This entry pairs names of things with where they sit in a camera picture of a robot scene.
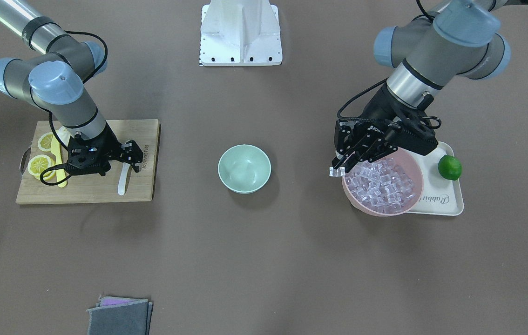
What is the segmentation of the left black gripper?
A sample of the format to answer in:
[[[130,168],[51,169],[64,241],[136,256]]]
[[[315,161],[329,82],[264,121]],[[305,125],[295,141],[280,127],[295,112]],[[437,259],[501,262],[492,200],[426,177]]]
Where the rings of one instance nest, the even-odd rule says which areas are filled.
[[[349,104],[377,88],[377,92],[357,117],[341,113]],[[337,111],[333,169],[345,168],[345,173],[360,162],[375,162],[402,148],[419,155],[428,155],[437,147],[439,121],[428,116],[426,108],[433,102],[430,93],[422,93],[421,102],[409,107],[396,99],[385,83],[376,83],[347,101]]]

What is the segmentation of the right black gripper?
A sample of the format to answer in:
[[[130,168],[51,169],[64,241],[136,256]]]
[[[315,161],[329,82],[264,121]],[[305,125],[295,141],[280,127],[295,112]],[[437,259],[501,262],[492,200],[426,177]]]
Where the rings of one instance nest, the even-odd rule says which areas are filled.
[[[143,149],[135,140],[124,144],[109,125],[95,138],[84,140],[81,135],[70,137],[65,172],[70,175],[100,174],[106,176],[111,169],[109,161],[127,163],[139,173],[143,163]]]

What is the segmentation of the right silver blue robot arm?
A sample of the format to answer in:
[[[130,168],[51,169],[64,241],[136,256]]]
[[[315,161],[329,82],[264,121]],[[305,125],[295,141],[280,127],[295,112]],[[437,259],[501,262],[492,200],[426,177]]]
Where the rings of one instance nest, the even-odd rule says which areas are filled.
[[[107,67],[108,47],[102,38],[80,42],[75,32],[65,31],[25,0],[0,0],[0,22],[19,35],[30,49],[39,52],[30,60],[0,59],[0,92],[44,110],[49,122],[56,118],[69,138],[54,138],[68,156],[41,171],[39,180],[54,170],[68,176],[105,176],[111,161],[141,170],[143,151],[129,140],[119,142],[85,83]]]

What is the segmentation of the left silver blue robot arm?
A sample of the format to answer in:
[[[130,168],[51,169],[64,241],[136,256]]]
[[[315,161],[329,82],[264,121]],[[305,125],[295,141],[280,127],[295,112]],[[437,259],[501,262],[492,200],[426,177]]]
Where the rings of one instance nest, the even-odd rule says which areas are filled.
[[[405,149],[428,155],[437,147],[441,120],[426,109],[456,76],[473,80],[499,75],[511,47],[498,33],[494,11],[508,0],[446,0],[406,26],[386,27],[374,42],[377,63],[392,74],[371,86],[375,91],[359,116],[337,112],[336,157],[330,176],[340,177],[360,162],[375,162]]]

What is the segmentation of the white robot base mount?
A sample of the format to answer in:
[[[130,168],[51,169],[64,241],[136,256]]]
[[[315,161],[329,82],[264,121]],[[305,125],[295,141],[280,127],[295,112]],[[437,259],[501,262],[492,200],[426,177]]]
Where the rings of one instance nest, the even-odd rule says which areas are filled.
[[[200,66],[282,64],[279,10],[268,0],[212,0],[201,14]]]

